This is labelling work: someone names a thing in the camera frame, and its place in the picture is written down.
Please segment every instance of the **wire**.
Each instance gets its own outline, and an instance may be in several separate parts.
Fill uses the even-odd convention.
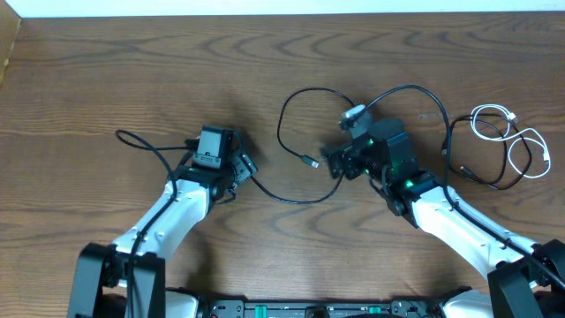
[[[144,146],[140,146],[140,145],[136,145],[126,139],[124,139],[122,136],[120,136],[120,134],[127,134],[127,132],[125,131],[121,131],[121,130],[117,130],[116,131],[116,138],[120,141],[122,141],[124,144],[130,146],[130,147],[134,147],[137,149],[141,149],[141,150],[147,150],[147,151],[152,151],[151,148],[149,147],[144,147]],[[159,148],[155,148],[153,147],[153,149],[158,150],[158,151],[165,151],[165,150],[188,150],[188,148],[186,146],[179,146],[179,147],[159,147]]]
[[[286,110],[287,105],[289,104],[290,100],[300,94],[300,93],[304,93],[304,92],[310,92],[310,91],[324,91],[324,92],[329,92],[329,93],[333,93],[336,94],[340,97],[342,97],[345,101],[347,101],[351,107],[355,106],[355,103],[353,102],[352,99],[350,99],[347,95],[338,92],[334,89],[331,88],[326,88],[326,87],[309,87],[309,88],[304,88],[304,89],[300,89],[299,91],[295,92],[294,94],[292,94],[289,98],[287,98],[287,100],[284,102],[284,104],[282,105],[281,108],[281,116],[279,117],[279,123],[276,127],[276,138],[279,140],[279,144],[281,145],[281,147],[290,152],[291,154],[297,156],[298,158],[300,158],[304,163],[308,163],[310,165],[312,165],[313,167],[317,168],[318,167],[318,162],[316,162],[315,160],[313,160],[311,157],[307,156],[307,155],[300,155],[299,153],[297,153],[296,151],[286,147],[286,145],[284,145],[283,141],[281,140],[281,124],[283,122],[283,115],[284,115],[284,111]],[[239,136],[238,134],[236,135],[236,137],[239,139],[239,143],[241,145],[241,147],[243,147],[243,142],[241,140],[241,136]],[[328,199],[329,197],[331,197],[332,195],[334,195],[334,193],[337,191],[337,188],[339,187],[339,185],[342,183],[343,180],[343,174],[337,179],[337,182],[334,185],[334,188],[326,195],[324,195],[323,197],[317,199],[317,200],[310,200],[310,201],[297,201],[297,200],[291,200],[291,199],[285,199],[283,197],[280,197],[272,192],[270,192],[263,184],[261,184],[261,182],[259,180],[257,180],[255,177],[251,177],[251,180],[253,181],[253,183],[255,183],[255,185],[257,185],[257,187],[264,193],[266,194],[269,198],[273,199],[273,200],[277,200],[283,203],[289,203],[289,204],[313,204],[313,203],[320,203],[326,199]]]
[[[488,110],[488,109],[495,109],[495,110],[500,111],[502,114],[504,114],[504,117],[507,119],[508,128],[506,130],[506,133],[502,137],[496,137],[496,138],[487,137],[477,130],[476,121],[477,121],[477,116],[478,116],[479,112],[481,112],[482,110]],[[527,138],[527,140],[533,141],[533,142],[537,143],[538,145],[540,145],[542,147],[542,149],[544,151],[543,160],[544,160],[544,162],[547,163],[547,169],[544,172],[542,172],[538,175],[535,175],[535,176],[529,176],[529,175],[524,174],[524,177],[526,177],[526,178],[541,178],[549,172],[549,170],[551,169],[551,156],[549,155],[549,148],[547,147],[546,141],[544,140],[544,138],[541,136],[541,134],[537,130],[535,130],[533,128],[526,128],[526,129],[523,129],[522,131],[516,132],[515,134],[508,136],[508,134],[510,132],[510,124],[516,122],[516,115],[513,112],[508,110],[506,107],[498,105],[498,104],[484,104],[484,105],[479,105],[479,106],[475,107],[471,111],[471,115],[475,115],[475,116],[473,116],[472,120],[470,121],[471,129],[480,139],[483,139],[483,140],[489,140],[489,141],[513,140],[517,136],[522,136],[522,134],[526,133],[526,132],[533,132],[536,135],[538,135],[541,142],[539,142],[537,140],[533,140],[532,138]],[[512,145],[510,146],[510,149],[508,150],[508,161],[510,162],[510,164],[512,165],[512,168],[514,168],[514,170],[517,173],[523,174],[512,162],[512,148],[513,148],[513,146],[514,146],[514,143],[512,143]]]
[[[127,140],[124,140],[123,138],[121,138],[120,134],[125,134],[125,135],[128,135],[128,136],[134,138],[139,143],[143,144],[145,147],[142,148],[139,145],[135,145],[135,144],[132,144],[131,142],[129,142]],[[148,143],[147,141],[145,141],[144,139],[142,139],[141,137],[137,136],[136,134],[134,134],[132,132],[128,132],[128,131],[125,131],[125,130],[118,129],[118,130],[116,130],[115,135],[120,141],[122,141],[123,143],[125,143],[128,146],[131,146],[131,147],[134,147],[134,148],[137,148],[137,149],[147,148],[147,150],[152,151],[157,156],[157,158],[159,158],[162,165],[167,170],[169,180],[170,180],[172,187],[173,187],[173,193],[169,197],[167,202],[159,209],[159,211],[157,211],[157,213],[154,214],[153,217],[151,217],[151,219],[145,224],[145,226],[143,226],[143,228],[141,229],[141,231],[139,231],[137,233],[137,236],[136,236],[135,240],[133,241],[132,250],[130,251],[130,256],[129,256],[129,260],[128,260],[129,266],[128,266],[128,272],[127,272],[127,300],[129,302],[129,306],[130,306],[130,317],[133,318],[134,317],[134,314],[133,314],[133,286],[135,285],[134,278],[133,278],[133,267],[135,266],[135,254],[137,253],[139,244],[141,243],[141,241],[143,240],[143,238],[147,234],[147,231],[149,230],[151,225],[153,225],[153,223],[159,218],[159,216],[161,216],[163,214],[163,212],[177,198],[178,189],[177,189],[177,182],[175,180],[175,176],[173,174],[173,171],[170,168],[169,163],[167,163],[167,160],[165,160],[165,158],[159,152],[158,148],[153,147],[150,143]]]
[[[230,196],[228,199],[225,199],[224,201],[221,201],[221,202],[216,203],[217,205],[230,203],[230,202],[232,202],[232,201],[234,201],[234,200],[236,199],[236,196],[237,196],[237,195],[236,195],[236,192],[235,192],[232,188],[226,189],[226,191],[227,191],[231,196]]]
[[[281,116],[279,117],[279,124],[276,127],[276,138],[279,140],[279,144],[281,144],[281,147],[284,150],[290,152],[291,154],[297,156],[300,159],[302,159],[304,157],[304,155],[301,155],[301,154],[297,153],[296,151],[286,147],[286,145],[284,145],[283,141],[281,140],[281,124],[283,123],[284,111],[286,110],[286,106],[289,104],[290,100],[292,98],[294,98],[294,96],[296,96],[300,93],[310,92],[310,91],[324,91],[324,92],[334,93],[334,94],[342,97],[344,100],[346,100],[351,105],[351,107],[355,106],[355,103],[353,102],[353,100],[351,100],[345,94],[338,92],[338,91],[331,89],[331,88],[326,88],[326,87],[309,87],[309,88],[300,89],[299,91],[292,94],[289,98],[287,98],[287,100],[284,102],[284,104],[282,105],[282,108],[281,108]]]
[[[178,162],[177,168],[180,166],[184,166],[186,163],[188,163],[188,160],[192,158],[192,152],[188,151],[186,152],[182,158],[180,158],[180,161]]]
[[[563,282],[563,280],[560,277],[555,275],[555,273],[551,269],[549,269],[546,265],[542,264],[540,261],[536,260],[533,256],[531,256],[531,254],[529,254],[527,251],[524,251],[520,246],[517,246],[514,242],[512,242],[512,240],[510,238],[503,238],[500,234],[491,230],[487,226],[483,225],[480,221],[476,220],[474,217],[467,214],[467,212],[465,212],[463,209],[461,209],[459,207],[459,203],[454,202],[453,199],[451,198],[451,196],[449,195],[449,192],[448,192],[448,176],[449,176],[449,168],[451,166],[451,129],[449,129],[448,113],[445,110],[445,107],[443,106],[443,104],[441,103],[440,99],[437,96],[432,94],[432,92],[428,91],[427,89],[420,87],[420,86],[417,86],[417,85],[403,85],[403,86],[400,86],[400,87],[395,87],[395,88],[389,89],[387,92],[377,96],[377,98],[375,98],[369,105],[367,105],[367,107],[364,110],[361,110],[359,113],[361,113],[361,115],[362,115],[363,112],[367,111],[370,107],[374,106],[378,101],[380,101],[384,97],[391,95],[394,92],[404,90],[404,89],[416,89],[416,90],[428,95],[437,104],[438,108],[440,109],[441,115],[443,117],[443,122],[444,122],[444,125],[445,125],[446,144],[447,144],[446,148],[445,148],[446,149],[446,155],[445,155],[445,167],[443,169],[443,184],[441,185],[441,187],[443,189],[443,194],[444,194],[445,198],[448,200],[449,205],[455,211],[457,211],[459,214],[461,214],[461,216],[463,216],[465,219],[467,219],[469,222],[471,222],[474,225],[476,225],[477,227],[479,227],[482,231],[486,232],[487,234],[489,234],[490,236],[492,236],[496,240],[505,244],[505,246],[508,246],[508,247],[514,249],[515,251],[517,251],[518,253],[520,253],[526,260],[528,260],[532,264],[534,264],[537,268],[539,268],[539,270],[541,270],[542,272],[544,272],[544,274],[549,276],[549,278],[551,278],[551,280],[554,283],[556,283],[562,289],[565,290],[565,282]]]
[[[451,126],[449,127],[449,129],[450,129],[451,132],[453,133],[453,130],[455,129],[455,126],[456,126],[456,124],[457,124],[458,122],[464,121],[464,120],[466,120],[466,121],[471,121],[475,116],[478,116],[478,117],[498,117],[498,118],[500,118],[500,119],[502,119],[502,120],[507,121],[507,123],[508,123],[509,126],[511,126],[516,132],[519,132],[519,131],[518,131],[518,128],[516,128],[516,125],[514,124],[514,121],[509,120],[507,117],[504,117],[504,116],[502,116],[502,115],[499,115],[499,114],[490,114],[490,113],[489,113],[489,114],[478,114],[478,115],[465,115],[465,116],[461,116],[461,117],[456,118],[454,121],[451,122]],[[490,123],[488,123],[488,122],[486,122],[486,121],[480,120],[480,119],[477,119],[476,122],[477,122],[477,123],[480,123],[480,124],[482,124],[482,125],[486,125],[486,126],[492,128],[492,129],[495,130],[501,137],[504,137],[504,133],[502,133],[501,130],[498,129],[496,126],[494,126],[494,125],[492,125],[492,124],[490,124]],[[509,188],[511,188],[512,186],[514,186],[515,184],[517,184],[517,183],[522,179],[522,177],[524,176],[524,174],[525,174],[525,173],[528,171],[528,169],[530,168],[530,166],[531,166],[531,161],[532,161],[532,157],[533,157],[532,154],[531,154],[531,151],[530,151],[530,147],[528,147],[528,143],[525,141],[524,136],[519,135],[519,137],[520,137],[520,138],[519,138],[519,139],[516,139],[516,141],[521,140],[521,141],[524,143],[524,146],[525,146],[525,148],[526,148],[526,151],[528,152],[528,163],[525,165],[524,169],[523,169],[522,171],[520,171],[520,174],[518,175],[518,177],[516,177],[513,181],[511,181],[510,183],[508,183],[508,184],[505,185],[505,186],[498,186],[498,185],[496,185],[497,183],[499,183],[499,182],[502,180],[502,178],[503,178],[503,176],[504,176],[504,173],[506,172],[506,161],[508,160],[508,161],[511,162],[511,159],[509,159],[508,145],[507,145],[507,142],[506,142],[505,140],[502,142],[502,144],[503,144],[503,146],[504,146],[504,152],[503,152],[504,155],[503,155],[503,158],[502,158],[501,172],[499,173],[498,177],[497,177],[495,180],[493,180],[493,181],[485,181],[483,178],[477,176],[476,174],[474,174],[471,170],[469,170],[469,169],[466,168],[465,166],[461,166],[461,168],[460,168],[460,170],[462,170],[462,171],[465,172],[465,173],[462,173],[462,172],[460,172],[459,170],[454,169],[453,166],[451,166],[451,164],[449,165],[449,169],[450,169],[452,172],[454,172],[457,176],[459,176],[459,177],[461,177],[461,178],[465,178],[466,180],[469,180],[469,181],[471,181],[471,182],[474,182],[474,183],[477,183],[477,184],[480,184],[480,185],[483,185],[483,186],[488,186],[488,187],[490,187],[490,188],[492,188],[492,189],[494,189],[494,190],[501,190],[501,191],[502,191],[502,190],[508,190]],[[447,143],[447,140],[444,140],[443,146],[442,146],[443,149],[445,149],[446,143]]]
[[[343,173],[342,175],[337,179],[337,182],[334,185],[334,188],[332,189],[332,191],[330,191],[328,194],[324,195],[323,197],[319,198],[318,200],[311,200],[311,201],[296,201],[296,200],[290,200],[290,199],[284,199],[276,194],[273,194],[272,192],[270,192],[264,185],[261,184],[261,182],[259,182],[255,177],[251,177],[251,180],[255,183],[255,185],[257,185],[259,187],[259,189],[266,194],[269,198],[280,201],[282,203],[289,203],[289,204],[313,204],[313,203],[320,203],[322,201],[324,201],[325,199],[328,199],[329,197],[331,197],[332,195],[334,195],[335,191],[337,191],[337,188],[339,187],[339,185],[342,183],[342,179],[343,179]]]

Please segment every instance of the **cable connector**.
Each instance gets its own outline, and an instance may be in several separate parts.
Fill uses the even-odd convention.
[[[350,110],[345,111],[342,114],[342,120],[338,123],[344,132],[349,131],[355,126],[355,122],[360,119],[360,113],[365,109],[364,104],[359,104],[352,107]]]
[[[514,124],[517,124],[520,120],[518,119],[518,117],[516,116],[515,113],[510,112],[508,114],[508,119],[511,120]]]
[[[196,152],[198,150],[198,145],[200,144],[200,137],[197,139],[187,139],[185,140],[185,145],[188,150]]]
[[[448,155],[448,139],[446,138],[441,144],[441,156]]]
[[[476,177],[475,174],[473,173],[473,171],[471,171],[469,168],[467,168],[465,166],[461,166],[461,167],[459,167],[459,169],[461,169],[461,171],[463,171],[469,177]]]
[[[312,157],[310,157],[308,155],[302,155],[300,157],[300,159],[302,159],[303,163],[306,163],[309,166],[313,166],[314,168],[318,168],[318,166],[320,165],[320,163],[318,163],[317,161],[315,161]]]

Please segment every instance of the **wood grain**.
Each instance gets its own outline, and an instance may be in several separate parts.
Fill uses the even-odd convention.
[[[452,185],[514,231],[540,242],[565,239],[564,18],[25,20],[0,93],[0,316],[64,314],[81,248],[110,242],[159,195],[162,166],[117,142],[117,128],[165,146],[203,124],[234,127],[248,136],[257,178],[273,192],[296,199],[327,192],[334,181],[325,163],[312,170],[275,141],[282,103],[302,87],[332,87],[367,102],[391,87],[419,84],[442,99],[451,117],[485,102],[507,105],[523,126],[546,136],[551,172],[507,192],[455,178]],[[345,140],[335,123],[346,108],[331,95],[299,96],[282,137],[318,156],[323,145]],[[399,93],[374,115],[403,119],[423,165],[441,172],[444,131],[431,101]],[[498,146],[462,125],[454,161],[492,175],[500,167]],[[470,265],[394,217],[362,178],[313,206],[272,201],[253,184],[237,193],[187,236],[168,266],[168,285],[249,299],[435,296],[461,284],[487,291]]]

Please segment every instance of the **white wall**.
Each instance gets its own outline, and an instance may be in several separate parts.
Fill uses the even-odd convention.
[[[565,11],[565,0],[7,0],[22,18]]]

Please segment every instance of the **white cable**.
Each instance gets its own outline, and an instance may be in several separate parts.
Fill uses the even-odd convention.
[[[482,110],[486,110],[486,109],[496,109],[499,110],[502,114],[504,114],[504,116],[506,117],[506,119],[508,120],[507,122],[507,128],[506,128],[506,133],[504,133],[503,137],[487,137],[484,134],[478,132],[477,127],[476,127],[476,120],[478,117],[478,114],[480,111]],[[528,176],[524,174],[524,177],[526,178],[540,178],[545,176],[549,170],[551,169],[551,156],[549,155],[549,148],[547,147],[546,141],[544,140],[544,138],[541,136],[541,134],[539,134],[539,132],[533,128],[526,128],[523,129],[520,132],[517,132],[511,136],[508,136],[509,132],[510,132],[510,122],[509,121],[514,121],[516,122],[516,115],[511,112],[510,110],[508,110],[506,107],[501,106],[501,105],[497,105],[497,104],[484,104],[484,105],[480,105],[475,107],[472,111],[471,111],[471,115],[472,115],[472,120],[470,121],[471,123],[471,129],[472,131],[480,138],[483,140],[490,140],[490,141],[505,141],[505,140],[512,140],[518,136],[520,136],[523,133],[526,132],[534,132],[536,135],[538,135],[539,139],[541,140],[541,142],[534,140],[532,138],[526,138],[524,137],[525,140],[529,140],[532,142],[535,142],[536,144],[540,145],[544,151],[543,154],[543,160],[545,163],[547,163],[547,169],[536,175],[536,176]],[[514,168],[514,170],[516,172],[518,172],[518,174],[522,174],[522,172],[514,165],[514,163],[512,162],[512,148],[514,147],[514,145],[516,144],[517,141],[519,141],[521,139],[516,139],[514,140],[514,142],[512,142],[512,144],[510,145],[510,148],[508,149],[508,161],[510,162],[510,164],[512,165],[512,168]]]
[[[534,139],[532,139],[532,138],[527,138],[527,137],[524,137],[524,139],[525,139],[525,140],[532,141],[532,142],[535,142],[535,143],[537,143],[538,145],[540,145],[540,146],[544,149],[544,161],[547,162],[547,169],[546,169],[544,172],[538,174],[537,176],[528,176],[528,175],[525,175],[525,174],[524,174],[524,177],[526,177],[526,178],[540,178],[540,177],[545,176],[545,175],[549,172],[549,170],[551,169],[551,157],[549,156],[549,152],[546,152],[546,148],[545,148],[545,146],[544,146],[541,142],[539,142],[539,141],[537,141],[537,140],[534,140]],[[514,168],[514,170],[516,170],[516,172],[518,172],[519,174],[522,174],[522,172],[521,172],[521,171],[514,165],[514,163],[512,162],[512,155],[510,155],[510,153],[512,152],[512,148],[513,148],[514,145],[515,145],[518,141],[520,141],[520,140],[521,140],[521,139],[516,139],[516,140],[514,140],[514,142],[512,142],[512,144],[510,145],[510,148],[508,149],[508,162],[512,165],[512,168]]]

